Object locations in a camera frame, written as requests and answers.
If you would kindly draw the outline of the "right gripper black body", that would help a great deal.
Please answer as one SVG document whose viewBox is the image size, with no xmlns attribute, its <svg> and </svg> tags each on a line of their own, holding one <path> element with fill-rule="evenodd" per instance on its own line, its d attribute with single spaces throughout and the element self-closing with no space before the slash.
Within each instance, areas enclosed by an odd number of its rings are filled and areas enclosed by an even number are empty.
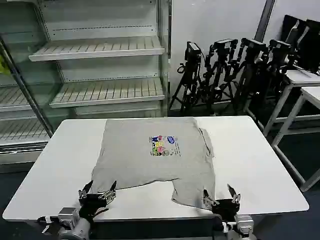
<svg viewBox="0 0 320 240">
<path fill-rule="evenodd" d="M 211 211 L 221 216 L 235 216 L 240 210 L 240 203 L 232 199 L 216 200 L 211 205 Z"/>
</svg>

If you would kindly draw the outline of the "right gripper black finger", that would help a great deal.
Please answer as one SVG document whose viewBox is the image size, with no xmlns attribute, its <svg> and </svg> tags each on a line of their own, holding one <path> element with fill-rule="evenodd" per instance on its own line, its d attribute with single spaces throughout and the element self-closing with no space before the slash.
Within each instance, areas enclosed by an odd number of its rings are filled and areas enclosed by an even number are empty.
<svg viewBox="0 0 320 240">
<path fill-rule="evenodd" d="M 203 204 L 205 206 L 217 206 L 219 204 L 218 201 L 212 199 L 206 189 L 203 190 Z"/>
<path fill-rule="evenodd" d="M 236 190 L 232 186 L 230 186 L 229 184 L 227 184 L 227 188 L 228 188 L 228 191 L 232 197 L 231 202 L 235 203 L 235 204 L 239 204 L 240 200 L 241 200 L 241 194 L 237 193 Z"/>
</svg>

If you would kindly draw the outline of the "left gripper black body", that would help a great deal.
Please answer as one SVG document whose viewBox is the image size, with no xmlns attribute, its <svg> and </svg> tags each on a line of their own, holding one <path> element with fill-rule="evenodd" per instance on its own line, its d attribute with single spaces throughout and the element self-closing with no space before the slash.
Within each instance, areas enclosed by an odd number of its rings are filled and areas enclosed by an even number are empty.
<svg viewBox="0 0 320 240">
<path fill-rule="evenodd" d="M 100 199 L 99 193 L 88 193 L 86 197 L 79 198 L 80 205 L 86 207 L 106 207 L 115 199 Z"/>
</svg>

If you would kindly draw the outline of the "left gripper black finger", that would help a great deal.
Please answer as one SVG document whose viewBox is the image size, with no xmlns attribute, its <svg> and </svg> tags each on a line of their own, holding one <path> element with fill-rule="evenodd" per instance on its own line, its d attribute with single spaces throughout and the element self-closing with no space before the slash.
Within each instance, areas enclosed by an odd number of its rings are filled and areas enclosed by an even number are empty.
<svg viewBox="0 0 320 240">
<path fill-rule="evenodd" d="M 88 182 L 81 190 L 78 191 L 79 198 L 85 198 L 92 187 L 93 181 Z"/>
<path fill-rule="evenodd" d="M 99 198 L 114 199 L 116 197 L 116 186 L 117 186 L 117 181 L 114 181 L 109 190 L 99 193 Z"/>
</svg>

